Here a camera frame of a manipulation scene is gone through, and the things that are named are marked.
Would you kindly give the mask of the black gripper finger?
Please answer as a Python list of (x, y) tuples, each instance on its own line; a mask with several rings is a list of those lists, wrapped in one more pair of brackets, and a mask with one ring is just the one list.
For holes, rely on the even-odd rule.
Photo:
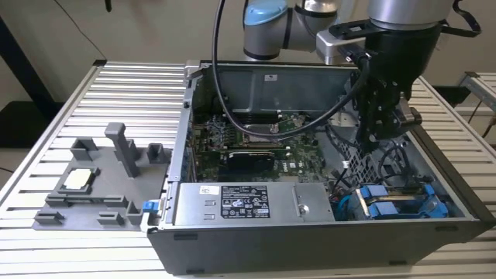
[(379, 147), (379, 141), (373, 135), (365, 135), (358, 138), (358, 147), (361, 153), (371, 153)]

